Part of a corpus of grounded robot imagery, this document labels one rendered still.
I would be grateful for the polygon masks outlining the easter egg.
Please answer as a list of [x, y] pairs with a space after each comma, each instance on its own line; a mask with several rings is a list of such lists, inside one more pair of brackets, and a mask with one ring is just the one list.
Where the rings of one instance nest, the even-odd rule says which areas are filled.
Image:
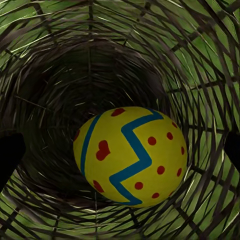
[[80, 174], [95, 192], [130, 208], [166, 201], [187, 169], [181, 128], [147, 106], [120, 106], [91, 117], [77, 131], [72, 151]]

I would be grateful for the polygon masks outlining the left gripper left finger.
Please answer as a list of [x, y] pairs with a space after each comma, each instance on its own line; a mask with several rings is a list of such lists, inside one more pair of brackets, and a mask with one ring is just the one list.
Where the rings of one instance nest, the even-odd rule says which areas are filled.
[[0, 138], [0, 193], [9, 183], [10, 176], [14, 174], [16, 167], [26, 152], [23, 134], [17, 134]]

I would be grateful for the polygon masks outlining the wicker basket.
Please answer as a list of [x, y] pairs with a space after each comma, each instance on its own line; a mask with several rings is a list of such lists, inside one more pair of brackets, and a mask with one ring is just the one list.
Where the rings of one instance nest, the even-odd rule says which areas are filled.
[[[0, 0], [0, 4], [9, 3], [12, 0]], [[51, 157], [43, 151], [43, 153], [47, 156], [47, 158], [52, 162], [54, 168], [50, 168], [45, 161], [39, 156], [33, 149], [32, 140], [30, 133], [28, 134], [29, 145], [31, 152], [27, 155], [24, 155], [20, 160], [18, 166], [16, 167], [13, 174], [19, 178], [19, 182], [16, 182], [12, 178], [8, 181], [9, 183], [5, 185], [1, 194], [7, 198], [10, 202], [12, 202], [16, 208], [12, 208], [8, 205], [13, 213], [9, 214], [0, 206], [0, 213], [6, 218], [3, 219], [0, 217], [0, 239], [5, 238], [5, 240], [13, 240], [7, 232], [12, 232], [17, 236], [21, 236], [25, 240], [43, 240], [40, 236], [38, 236], [34, 232], [38, 232], [41, 234], [45, 234], [50, 236], [50, 240], [57, 239], [71, 239], [71, 240], [83, 240], [80, 237], [88, 237], [88, 236], [96, 236], [96, 240], [99, 240], [98, 236], [118, 233], [112, 237], [102, 238], [101, 240], [128, 240], [132, 236], [139, 234], [140, 240], [149, 240], [152, 235], [159, 232], [166, 226], [168, 228], [163, 232], [163, 234], [158, 238], [158, 240], [165, 240], [169, 236], [172, 236], [170, 240], [175, 240], [175, 238], [185, 229], [187, 225], [192, 228], [192, 231], [183, 239], [189, 240], [194, 233], [198, 235], [197, 240], [209, 240], [208, 236], [211, 232], [223, 221], [226, 217], [223, 229], [221, 234], [218, 236], [216, 240], [224, 240], [228, 233], [234, 228], [231, 240], [240, 240], [240, 212], [236, 215], [236, 217], [230, 222], [228, 226], [227, 222], [231, 216], [232, 210], [234, 206], [240, 201], [240, 182], [237, 186], [232, 185], [232, 180], [236, 171], [236, 167], [234, 163], [231, 163], [231, 168], [227, 175], [226, 180], [222, 179], [223, 169], [225, 166], [225, 161], [227, 154], [225, 153], [224, 146], [226, 143], [226, 138], [229, 133], [234, 133], [240, 135], [239, 128], [237, 126], [235, 117], [234, 117], [234, 107], [233, 102], [235, 104], [236, 110], [240, 115], [240, 101], [236, 92], [236, 88], [234, 82], [240, 83], [240, 64], [237, 61], [236, 48], [240, 50], [240, 21], [238, 21], [234, 11], [240, 8], [240, 0], [234, 1], [232, 4], [228, 4], [224, 0], [216, 0], [217, 3], [222, 8], [222, 11], [215, 11], [206, 0], [197, 0], [204, 9], [210, 14], [210, 17], [191, 9], [185, 2], [182, 0], [167, 0], [179, 13], [171, 11], [168, 7], [166, 7], [160, 0], [145, 0], [144, 5], [140, 5], [135, 3], [134, 1], [128, 0], [102, 0], [109, 1], [113, 4], [114, 2], [123, 2], [131, 5], [131, 8], [134, 10], [140, 10], [141, 13], [137, 14], [128, 9], [126, 6], [121, 6], [115, 4], [116, 7], [125, 10], [130, 13], [132, 17], [128, 17], [109, 6], [106, 6], [97, 0], [83, 0], [77, 4], [69, 6], [65, 9], [56, 10], [56, 11], [43, 11], [41, 7], [41, 3], [47, 0], [30, 0], [30, 3], [24, 5], [28, 0], [23, 0], [21, 4], [19, 4], [15, 9], [0, 15], [0, 23], [2, 23], [5, 19], [7, 19], [11, 14], [16, 13], [20, 10], [27, 9], [31, 6], [34, 6], [36, 9], [36, 14], [31, 17], [25, 17], [17, 19], [10, 23], [10, 26], [5, 29], [3, 33], [0, 34], [0, 56], [5, 53], [11, 55], [9, 60], [3, 66], [0, 66], [0, 139], [4, 137], [8, 137], [11, 135], [18, 134], [18, 131], [22, 131], [26, 115], [27, 121], [33, 117], [34, 112], [38, 106], [38, 114], [37, 114], [37, 128], [42, 136], [42, 139], [45, 142], [45, 147], [53, 151], [49, 151]], [[161, 10], [166, 14], [167, 17], [164, 17], [150, 8], [152, 5], [156, 5], [161, 8]], [[113, 15], [120, 16], [125, 18], [134, 25], [131, 25], [128, 22], [122, 21], [118, 18], [107, 14], [108, 17], [116, 20], [118, 23], [122, 23], [127, 27], [130, 27], [131, 30], [116, 30], [108, 25], [103, 23], [111, 23], [116, 25], [116, 22], [109, 21], [107, 19], [95, 19], [94, 13], [95, 9], [93, 6], [98, 6], [103, 8]], [[187, 12], [193, 17], [193, 19], [200, 26], [199, 29], [196, 29], [194, 25], [175, 7], [179, 7]], [[89, 11], [79, 11], [85, 7], [89, 7]], [[71, 14], [81, 14], [73, 18], [65, 18]], [[53, 16], [55, 15], [55, 16]], [[89, 19], [78, 19], [83, 16], [89, 15]], [[149, 15], [156, 17], [163, 25], [157, 24]], [[194, 29], [193, 33], [189, 33], [188, 30], [182, 27], [179, 20], [176, 18], [179, 17], [188, 22], [188, 24]], [[234, 28], [236, 32], [236, 36], [238, 42], [233, 37], [231, 32], [228, 30], [226, 22], [224, 18], [229, 17], [231, 21], [234, 23]], [[134, 19], [135, 18], [135, 19]], [[37, 23], [31, 24], [27, 26], [30, 21], [38, 19]], [[66, 22], [77, 22], [74, 25], [69, 25], [67, 27], [63, 27], [63, 23]], [[182, 34], [180, 37], [176, 34], [166, 23], [176, 27], [179, 32]], [[22, 24], [22, 26], [16, 31], [12, 31], [18, 25]], [[227, 47], [220, 41], [218, 38], [215, 25], [218, 24], [220, 28], [226, 33], [229, 51]], [[78, 26], [89, 26], [89, 29], [79, 29], [76, 28]], [[138, 28], [137, 25], [140, 25], [146, 29], [152, 31], [157, 37], [143, 31]], [[149, 25], [152, 25], [162, 31], [162, 34], [156, 30], [154, 30]], [[45, 31], [47, 31], [47, 35], [43, 38], [37, 37], [32, 43], [29, 43], [26, 46], [26, 49], [19, 54], [14, 54], [15, 51], [10, 51], [9, 45], [13, 42], [14, 39], [25, 36], [29, 32], [32, 32], [36, 29], [43, 28], [44, 30], [40, 31], [38, 34], [42, 35]], [[99, 28], [98, 28], [99, 27]], [[144, 40], [144, 42], [140, 41], [132, 31], [137, 32], [137, 34]], [[175, 45], [173, 48], [170, 48], [169, 45], [165, 42], [165, 40], [161, 37], [162, 35], [172, 42], [173, 40], [165, 33], [169, 32], [175, 38]], [[113, 33], [114, 35], [101, 35], [100, 33]], [[158, 50], [155, 48], [149, 41], [147, 41], [143, 36], [139, 33], [147, 36], [153, 41], [158, 42], [162, 45], [165, 50]], [[189, 33], [189, 34], [188, 34]], [[209, 43], [205, 40], [202, 34], [206, 33], [214, 42], [216, 52], [209, 45]], [[63, 37], [65, 35], [72, 35], [72, 37]], [[110, 39], [110, 37], [120, 37], [120, 39]], [[210, 47], [210, 49], [217, 55], [219, 58], [220, 64], [223, 69], [223, 73], [214, 65], [211, 57], [210, 60], [198, 50], [195, 44], [192, 43], [195, 39], [201, 37], [203, 42]], [[61, 42], [63, 41], [63, 42]], [[138, 45], [143, 48], [146, 53], [143, 51], [139, 51], [127, 45], [127, 42], [131, 41], [133, 44]], [[118, 42], [124, 42], [124, 44], [120, 44]], [[199, 59], [195, 56], [195, 54], [188, 47], [190, 44], [193, 49], [199, 54], [201, 59], [204, 59], [214, 70], [216, 75], [216, 81], [211, 80], [210, 73], [205, 68], [203, 62], [200, 62]], [[200, 84], [189, 85], [187, 77], [183, 71], [183, 68], [180, 64], [179, 58], [176, 55], [176, 51], [184, 48], [191, 56], [192, 61], [187, 59], [192, 63], [197, 72]], [[81, 53], [88, 52], [88, 62], [84, 62], [85, 66], [73, 68], [72, 71], [69, 70], [67, 62], [65, 61], [65, 54], [79, 51]], [[115, 61], [116, 63], [100, 63], [91, 61], [91, 52], [95, 51], [104, 55], [105, 58]], [[230, 73], [228, 68], [224, 53], [226, 53], [232, 62], [233, 73]], [[154, 55], [155, 54], [155, 55]], [[48, 94], [54, 87], [54, 83], [59, 79], [61, 75], [53, 78], [49, 81], [54, 72], [61, 66], [60, 64], [51, 67], [50, 69], [45, 70], [42, 73], [38, 73], [38, 71], [51, 62], [54, 62], [58, 59], [62, 58], [65, 67], [67, 68], [67, 72], [69, 75], [66, 76], [68, 78], [71, 77], [71, 81], [67, 83], [63, 83], [54, 88], [51, 96], [49, 97], [50, 101], [48, 104], [43, 106], [44, 101], [46, 100]], [[150, 58], [150, 59], [148, 59]], [[174, 66], [169, 63], [167, 60], [169, 58]], [[168, 70], [163, 66], [162, 62], [164, 62], [171, 70], [172, 75], [168, 72]], [[196, 65], [196, 62], [205, 70], [206, 76], [199, 70]], [[142, 72], [142, 75], [137, 76], [133, 72], [129, 71], [125, 67], [121, 66], [119, 63], [122, 63], [126, 67], [130, 68], [130, 66], [136, 68], [137, 70]], [[115, 70], [100, 68], [97, 66], [104, 67], [112, 67]], [[131, 69], [131, 68], [130, 68]], [[117, 72], [117, 71], [118, 72]], [[162, 74], [162, 72], [164, 74]], [[72, 74], [84, 74], [89, 73], [87, 78], [79, 78], [74, 80]], [[127, 85], [128, 90], [122, 87], [119, 83], [117, 83], [114, 79], [108, 78], [106, 76], [102, 76], [99, 74], [112, 74], [116, 75], [119, 78], [123, 78], [124, 80], [129, 80], [131, 82], [131, 87]], [[18, 94], [19, 92], [26, 86], [26, 84], [35, 76], [37, 78], [31, 84], [32, 86], [35, 84], [33, 90], [31, 91], [28, 100], [21, 98]], [[177, 84], [178, 88], [173, 89], [171, 82], [168, 78], [170, 76]], [[144, 78], [143, 78], [144, 77]], [[137, 83], [141, 81], [144, 85], [144, 90]], [[164, 81], [167, 81], [168, 86], [170, 88], [169, 91], [166, 90], [166, 85]], [[225, 84], [228, 85], [228, 88], [231, 93], [231, 106], [225, 91]], [[89, 91], [80, 92], [79, 88], [85, 85], [89, 85]], [[214, 90], [214, 86], [219, 86], [221, 90], [221, 94], [223, 97], [223, 108], [221, 107], [220, 101], [217, 97], [217, 94]], [[96, 88], [97, 87], [97, 88]], [[209, 88], [212, 89], [212, 97], [215, 99], [219, 115], [223, 124], [224, 129], [217, 129], [217, 120], [214, 113], [213, 103], [214, 101], [210, 100], [209, 96]], [[205, 95], [205, 121], [202, 117], [200, 111], [200, 98], [203, 101], [200, 90], [202, 89]], [[156, 100], [157, 110], [161, 113], [165, 114], [172, 120], [175, 119], [177, 126], [181, 129], [182, 134], [184, 136], [186, 146], [187, 146], [187, 169], [182, 178], [182, 183], [176, 192], [168, 198], [168, 202], [165, 206], [157, 213], [157, 216], [152, 220], [151, 223], [145, 225], [145, 223], [155, 215], [158, 208], [165, 202], [165, 200], [155, 206], [150, 207], [149, 209], [135, 215], [135, 212], [140, 208], [131, 208], [125, 207], [123, 209], [115, 211], [115, 213], [102, 218], [88, 219], [83, 216], [76, 216], [73, 214], [69, 214], [72, 212], [87, 212], [87, 216], [97, 216], [98, 214], [105, 214], [103, 211], [106, 208], [116, 206], [114, 201], [110, 201], [110, 199], [106, 197], [86, 197], [70, 190], [63, 190], [59, 187], [55, 182], [57, 180], [49, 177], [44, 169], [40, 166], [37, 160], [34, 158], [36, 164], [34, 164], [28, 156], [35, 155], [36, 158], [49, 170], [50, 173], [57, 175], [58, 177], [64, 180], [70, 181], [88, 181], [84, 179], [84, 176], [81, 175], [81, 172], [78, 168], [75, 168], [68, 161], [76, 163], [76, 160], [73, 155], [69, 153], [73, 150], [73, 142], [76, 133], [80, 129], [80, 127], [91, 119], [93, 116], [100, 114], [101, 109], [105, 109], [105, 111], [116, 109], [115, 105], [120, 103], [122, 106], [126, 107], [123, 100], [124, 97], [127, 102], [136, 107], [129, 90], [131, 90], [138, 101], [138, 106], [140, 107], [148, 107], [149, 109], [155, 109], [152, 98]], [[192, 90], [197, 90], [197, 102], [194, 98], [194, 93]], [[73, 94], [72, 91], [77, 91], [77, 95], [73, 96], [71, 99], [69, 97]], [[195, 104], [197, 108], [197, 121], [194, 113], [194, 106], [191, 106], [188, 91], [191, 91], [192, 94], [192, 102]], [[93, 103], [93, 94], [96, 93], [105, 94], [104, 96], [99, 96], [101, 99], [100, 104]], [[177, 99], [177, 92], [180, 92], [180, 103], [179, 105]], [[172, 108], [169, 93], [172, 94], [173, 106]], [[120, 94], [120, 96], [118, 95]], [[108, 98], [108, 97], [109, 98]], [[114, 99], [113, 102], [110, 98]], [[65, 114], [65, 111], [68, 107], [70, 100], [80, 101], [82, 100], [82, 106], [85, 106], [85, 111], [81, 113], [81, 118], [75, 117], [75, 113], [77, 110], [72, 110], [69, 114]], [[88, 102], [84, 102], [84, 99], [89, 99]], [[19, 104], [19, 128], [16, 126], [16, 115], [18, 102]], [[103, 101], [106, 100], [111, 108], [107, 107], [103, 104]], [[185, 108], [185, 123], [184, 123], [184, 114], [182, 110], [182, 101]], [[24, 110], [24, 114], [21, 120], [21, 112], [23, 102], [26, 102], [26, 107]], [[146, 103], [146, 104], [145, 104]], [[192, 125], [189, 124], [189, 116], [188, 116], [188, 106], [192, 113]], [[212, 112], [212, 123], [209, 118], [209, 108]], [[50, 119], [52, 118], [51, 126], [48, 126], [47, 122], [47, 110], [51, 111]], [[229, 130], [229, 126], [226, 121], [226, 110], [228, 112], [230, 121], [231, 121], [231, 130]], [[58, 113], [57, 124], [55, 123], [55, 115]], [[66, 117], [66, 125], [64, 125], [64, 117]], [[76, 121], [76, 124], [72, 124], [71, 121]], [[68, 140], [71, 149], [68, 152], [62, 151], [59, 148], [56, 148], [60, 153], [58, 153], [51, 147], [48, 143], [48, 128], [52, 128], [53, 133], [55, 130], [60, 137], [60, 128], [64, 133], [64, 138], [60, 138], [60, 141], [65, 139]], [[72, 133], [69, 133], [69, 128], [74, 129]], [[189, 160], [189, 131], [192, 129], [192, 155]], [[197, 130], [197, 141], [195, 142], [195, 131]], [[211, 150], [206, 163], [206, 169], [202, 169], [199, 167], [200, 162], [200, 143], [201, 137], [205, 131], [206, 134], [206, 142], [205, 145], [208, 145], [208, 138], [211, 133]], [[219, 142], [218, 148], [216, 150], [216, 139], [217, 133], [222, 134], [221, 140]], [[218, 159], [220, 157], [222, 151], [222, 163], [221, 168], [218, 173], [218, 176], [215, 176], [214, 170], [217, 165]], [[195, 154], [197, 152], [197, 165], [195, 165]], [[25, 165], [24, 158], [27, 158], [31, 164], [36, 168], [36, 170], [43, 176], [44, 179], [39, 178], [32, 169]], [[70, 170], [75, 173], [75, 175], [69, 175], [64, 169]], [[193, 170], [192, 175], [185, 181], [187, 175], [190, 171]], [[188, 190], [193, 182], [195, 175], [201, 174], [201, 178], [199, 183], [187, 202], [185, 209], [191, 205], [193, 198], [197, 195], [197, 193], [202, 189], [201, 194], [199, 196], [198, 202], [196, 204], [195, 210], [191, 216], [187, 215], [187, 209], [184, 210], [181, 208], [181, 205], [188, 194]], [[33, 176], [33, 177], [32, 177]], [[203, 199], [204, 194], [209, 186], [210, 181], [214, 181], [214, 187], [210, 191], [210, 193]], [[14, 184], [16, 184], [20, 189], [22, 189], [25, 193], [25, 196], [18, 192]], [[209, 202], [212, 198], [214, 191], [217, 186], [221, 185], [222, 190], [219, 196], [217, 203], [210, 209], [210, 211], [203, 215], [203, 218], [198, 224], [193, 222], [193, 219], [210, 196], [206, 210], [209, 206]], [[13, 192], [17, 194], [17, 197], [10, 194], [8, 188], [10, 188]], [[176, 200], [185, 192], [183, 198], [176, 202]], [[223, 205], [225, 203], [228, 191], [234, 192], [234, 196], [232, 201], [223, 209]], [[203, 199], [203, 200], [202, 200]], [[176, 221], [175, 219], [166, 225], [156, 228], [152, 233], [145, 235], [145, 231], [153, 225], [154, 223], [160, 220], [160, 216], [171, 206], [173, 205], [173, 209], [179, 212], [179, 216], [185, 219], [185, 223], [178, 227], [177, 229], [171, 231], [170, 233], [164, 235], [167, 230], [172, 226], [172, 224]], [[210, 212], [214, 209], [214, 213], [211, 219], [209, 226], [205, 231], [201, 231], [200, 226], [210, 214]], [[20, 214], [20, 211], [23, 211], [27, 216], [33, 219], [36, 223], [40, 223], [42, 225], [46, 225], [52, 227], [53, 230], [42, 229], [39, 226], [37, 228], [26, 226], [20, 221], [16, 219], [16, 216]], [[151, 213], [142, 221], [138, 221], [142, 215], [147, 212]], [[129, 228], [121, 229], [121, 230], [113, 230], [109, 231], [98, 231], [97, 228], [104, 228], [108, 225], [115, 224], [118, 220], [131, 215], [131, 218], [122, 221], [121, 224], [114, 227], [114, 229], [133, 221], [134, 225]], [[41, 217], [45, 217], [51, 220], [55, 220], [55, 224], [51, 225]], [[59, 222], [68, 223], [73, 225], [79, 225], [79, 227], [70, 227], [67, 228], [67, 231], [75, 231], [76, 229], [89, 229], [95, 228], [95, 232], [83, 233], [79, 235], [68, 235], [65, 233], [57, 232], [57, 230], [62, 231], [64, 227], [58, 227]], [[94, 225], [80, 225], [80, 223], [95, 223]], [[33, 237], [24, 235], [17, 228], [13, 226], [13, 224], [18, 225], [25, 229], [28, 233], [30, 233]], [[9, 231], [8, 231], [9, 230]], [[135, 230], [130, 234], [121, 235], [129, 230]]]

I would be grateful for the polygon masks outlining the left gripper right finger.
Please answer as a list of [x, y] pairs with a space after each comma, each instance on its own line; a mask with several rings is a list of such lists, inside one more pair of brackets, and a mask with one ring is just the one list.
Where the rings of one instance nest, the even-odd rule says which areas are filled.
[[229, 133], [225, 140], [224, 151], [240, 172], [240, 135]]

